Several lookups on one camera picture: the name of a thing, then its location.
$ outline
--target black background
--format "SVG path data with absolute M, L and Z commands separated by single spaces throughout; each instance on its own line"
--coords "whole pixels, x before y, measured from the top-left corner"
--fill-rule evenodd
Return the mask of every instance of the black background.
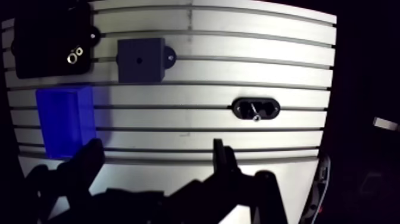
M 400 123 L 399 5 L 396 1 L 273 2 L 337 15 L 332 94 L 321 146 L 331 157 L 332 174 L 317 223 L 399 223 L 400 133 L 372 125 L 373 117 Z M 1 1 L 0 20 L 13 18 L 22 5 L 21 0 Z M 18 208 L 23 176 L 4 79 L 0 79 L 0 115 L 1 201 L 7 219 L 17 215 L 11 211 Z M 371 173 L 376 178 L 365 182 Z

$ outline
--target blue translucent block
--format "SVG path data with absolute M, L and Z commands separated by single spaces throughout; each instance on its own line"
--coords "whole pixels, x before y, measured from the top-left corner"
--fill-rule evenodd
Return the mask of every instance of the blue translucent block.
M 38 89 L 36 101 L 49 158 L 72 157 L 96 138 L 91 86 Z

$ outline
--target cable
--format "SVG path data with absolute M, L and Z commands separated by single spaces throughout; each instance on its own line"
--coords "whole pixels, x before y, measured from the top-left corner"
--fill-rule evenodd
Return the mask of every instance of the cable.
M 315 211 L 314 217 L 312 218 L 311 224 L 314 224 L 315 219 L 317 218 L 318 212 L 319 212 L 319 210 L 321 209 L 322 202 L 324 201 L 325 193 L 326 193 L 326 191 L 327 191 L 327 189 L 328 189 L 328 185 L 329 185 L 329 178 L 330 178 L 330 158 L 329 158 L 328 156 L 326 156 L 326 161 L 327 161 L 328 165 L 327 165 L 327 175 L 326 175 L 325 189 L 324 189 L 324 192 L 322 193 L 321 200 L 320 200 L 320 202 L 319 202 L 319 204 L 318 204 L 318 207 L 317 207 L 317 209 L 316 209 L 316 211 Z

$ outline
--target metal nut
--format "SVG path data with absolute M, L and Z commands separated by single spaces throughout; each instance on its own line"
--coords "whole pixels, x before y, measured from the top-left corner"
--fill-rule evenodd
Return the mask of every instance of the metal nut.
M 81 56 L 83 54 L 83 49 L 81 47 L 76 48 L 75 54 Z
M 256 114 L 256 115 L 253 117 L 253 121 L 257 122 L 257 121 L 259 121 L 259 120 L 261 120 L 261 116 L 260 116 L 259 114 Z
M 67 61 L 70 64 L 75 64 L 78 61 L 78 56 L 75 53 L 71 53 L 68 55 Z

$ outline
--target blue box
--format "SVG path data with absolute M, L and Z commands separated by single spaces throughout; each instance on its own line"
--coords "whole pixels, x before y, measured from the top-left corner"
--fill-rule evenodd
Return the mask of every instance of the blue box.
M 91 86 L 38 89 L 36 101 L 49 158 L 72 157 L 96 138 Z

